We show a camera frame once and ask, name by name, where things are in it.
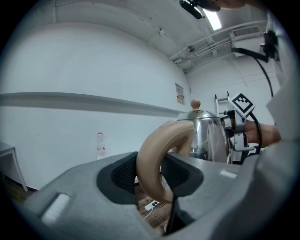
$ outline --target ceiling light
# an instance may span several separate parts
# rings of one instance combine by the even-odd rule
[[[207,16],[213,30],[218,30],[222,27],[216,12],[210,12],[205,9],[203,9],[203,11],[204,11],[205,15]]]

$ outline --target white table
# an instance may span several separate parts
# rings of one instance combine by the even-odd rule
[[[24,190],[26,192],[28,192],[28,188],[26,187],[24,178],[21,174],[21,171],[20,171],[20,168],[19,168],[19,165],[18,165],[18,161],[17,161],[16,155],[15,155],[15,147],[11,146],[11,145],[8,145],[4,142],[0,142],[0,157],[3,157],[3,156],[8,155],[8,154],[12,154],[15,167],[16,167],[18,175],[21,179],[22,186],[23,186]]]

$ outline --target wooden floor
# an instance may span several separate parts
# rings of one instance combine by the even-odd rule
[[[23,204],[24,201],[29,198],[35,191],[29,190],[25,192],[22,186],[19,186],[10,179],[4,179],[4,185],[7,187],[7,193],[11,197],[12,201],[18,204]],[[147,196],[140,186],[135,187],[135,194],[138,200],[138,209],[142,217],[144,218],[149,214],[146,211],[145,206],[153,201]],[[145,218],[152,228],[160,235],[165,235],[164,226],[168,223],[171,214],[171,204],[160,204],[155,207],[151,214]]]

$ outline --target white wall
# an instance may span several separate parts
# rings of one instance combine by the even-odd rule
[[[183,72],[124,32],[65,22],[35,30],[10,47],[0,93],[66,92],[134,101],[186,111],[175,83],[189,95]]]
[[[187,79],[192,87],[191,98],[199,99],[202,109],[216,114],[215,94],[218,98],[225,98],[227,91],[231,97],[242,92],[256,105],[254,115],[259,122],[274,124],[274,120],[266,108],[271,95],[262,70],[254,59],[247,56],[238,57],[237,63],[240,71],[229,56],[189,72]],[[275,94],[279,89],[279,84],[275,77],[273,65],[271,62],[262,63],[262,65],[267,71]],[[219,111],[224,111],[226,107],[226,103],[220,103]]]
[[[190,109],[180,69],[135,37],[95,24],[62,23],[17,39],[2,56],[0,72],[0,93],[8,94],[0,101],[0,141],[16,147],[25,182],[36,189],[96,160],[98,131],[105,134],[107,155],[138,151],[159,125]],[[184,88],[186,105],[177,103],[175,83]],[[1,163],[19,181],[11,159]]]

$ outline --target metal ladder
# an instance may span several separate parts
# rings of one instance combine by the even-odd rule
[[[224,114],[223,112],[219,112],[219,102],[224,102],[224,101],[229,101],[229,93],[227,92],[227,97],[225,98],[221,98],[221,99],[218,99],[217,98],[217,95],[215,94],[215,100],[216,100],[216,106],[217,106],[217,116],[219,117],[220,114]]]

